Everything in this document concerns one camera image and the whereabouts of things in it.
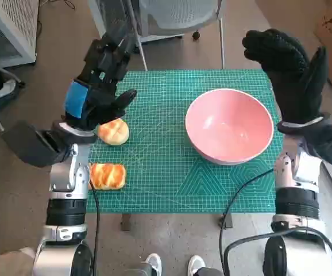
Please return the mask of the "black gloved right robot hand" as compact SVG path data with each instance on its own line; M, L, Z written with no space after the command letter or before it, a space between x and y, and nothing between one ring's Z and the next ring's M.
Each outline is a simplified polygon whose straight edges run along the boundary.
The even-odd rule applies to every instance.
M310 59L296 38L273 28L247 31L242 45L245 57L267 74L283 121L305 124L321 116L329 71L325 47Z

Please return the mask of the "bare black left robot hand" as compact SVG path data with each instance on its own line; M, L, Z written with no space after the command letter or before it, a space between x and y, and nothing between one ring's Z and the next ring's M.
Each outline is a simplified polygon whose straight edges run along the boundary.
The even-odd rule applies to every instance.
M92 41L81 73L68 88L63 121L73 128L91 131L125 114L137 91L130 89L118 96L115 93L118 82L127 73L134 47L134 36L123 22L116 23L100 39Z

